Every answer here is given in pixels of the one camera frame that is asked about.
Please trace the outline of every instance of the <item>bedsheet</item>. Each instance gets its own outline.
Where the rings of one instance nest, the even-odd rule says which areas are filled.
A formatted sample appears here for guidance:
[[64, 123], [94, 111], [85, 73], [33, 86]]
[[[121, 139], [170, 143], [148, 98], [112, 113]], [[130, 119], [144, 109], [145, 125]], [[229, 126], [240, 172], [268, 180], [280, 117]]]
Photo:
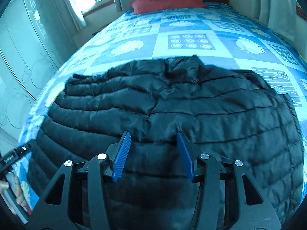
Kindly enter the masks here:
[[[272, 30], [228, 5], [174, 9], [134, 15], [128, 11], [82, 46], [47, 83], [21, 131], [19, 145], [35, 139], [48, 108], [73, 73], [94, 75], [131, 60], [192, 56], [205, 65], [250, 69], [277, 93], [289, 93], [302, 130], [305, 149], [302, 199], [307, 193], [306, 62]], [[13, 165], [33, 209], [38, 196], [27, 182], [31, 153]]]

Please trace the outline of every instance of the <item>metal bolt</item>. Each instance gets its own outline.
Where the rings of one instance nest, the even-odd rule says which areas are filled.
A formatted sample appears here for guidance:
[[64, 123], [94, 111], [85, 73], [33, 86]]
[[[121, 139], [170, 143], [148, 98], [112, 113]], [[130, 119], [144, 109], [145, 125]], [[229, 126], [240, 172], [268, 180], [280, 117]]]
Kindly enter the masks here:
[[71, 166], [72, 164], [73, 164], [73, 161], [71, 161], [71, 160], [67, 160], [67, 161], [64, 162], [64, 165], [65, 165], [66, 167], [69, 167], [69, 166]]
[[203, 154], [201, 154], [201, 159], [207, 160], [207, 159], [209, 159], [209, 155], [206, 154], [206, 153], [203, 153]]
[[106, 155], [105, 153], [101, 153], [101, 154], [99, 154], [99, 155], [97, 156], [97, 158], [98, 158], [99, 160], [104, 160], [104, 159], [106, 159], [106, 157], [107, 157], [107, 155]]
[[240, 160], [236, 160], [236, 161], [234, 162], [234, 164], [237, 165], [237, 166], [239, 166], [239, 167], [241, 167], [241, 166], [243, 165], [243, 162], [240, 161]]

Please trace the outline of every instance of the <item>wooden window sill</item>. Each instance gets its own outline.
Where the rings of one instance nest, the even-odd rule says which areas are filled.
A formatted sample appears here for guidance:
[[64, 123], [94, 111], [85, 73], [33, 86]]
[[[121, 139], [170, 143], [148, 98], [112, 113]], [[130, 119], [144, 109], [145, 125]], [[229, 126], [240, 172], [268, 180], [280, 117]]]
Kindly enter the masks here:
[[307, 21], [307, 14], [299, 6], [296, 6], [296, 14]]
[[109, 6], [111, 4], [114, 3], [114, 0], [101, 0], [98, 3], [96, 3], [95, 5], [93, 5], [91, 8], [82, 11], [83, 17], [86, 17], [94, 12], [96, 12], [97, 10], [100, 10], [106, 6]]

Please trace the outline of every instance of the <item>blue and white bedsheet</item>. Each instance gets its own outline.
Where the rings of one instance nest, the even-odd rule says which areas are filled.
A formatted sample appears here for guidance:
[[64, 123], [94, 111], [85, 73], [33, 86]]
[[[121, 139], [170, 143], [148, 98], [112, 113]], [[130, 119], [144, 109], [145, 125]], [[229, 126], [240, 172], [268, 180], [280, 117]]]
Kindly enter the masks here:
[[[272, 30], [237, 13], [225, 4], [208, 8], [175, 9], [134, 15], [129, 11], [81, 47], [47, 83], [31, 109], [19, 139], [35, 139], [49, 106], [73, 73], [101, 74], [131, 60], [192, 56], [205, 65], [251, 69], [278, 92], [289, 93], [295, 106], [305, 148], [304, 186], [307, 187], [307, 71], [299, 53]], [[38, 196], [26, 174], [31, 154], [13, 168], [23, 184], [31, 209]]]

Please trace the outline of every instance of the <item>black quilted jacket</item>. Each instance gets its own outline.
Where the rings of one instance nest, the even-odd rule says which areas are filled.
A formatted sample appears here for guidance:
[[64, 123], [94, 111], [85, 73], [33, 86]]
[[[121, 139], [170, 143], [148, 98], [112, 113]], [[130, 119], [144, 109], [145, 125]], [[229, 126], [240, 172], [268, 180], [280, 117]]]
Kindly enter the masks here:
[[197, 56], [74, 75], [37, 136], [30, 185], [40, 195], [65, 160], [90, 160], [125, 130], [132, 145], [124, 173], [107, 188], [121, 229], [188, 229], [199, 185], [185, 176], [179, 130], [216, 159], [250, 167], [282, 223], [299, 205], [303, 146], [290, 97], [250, 70], [204, 65]]

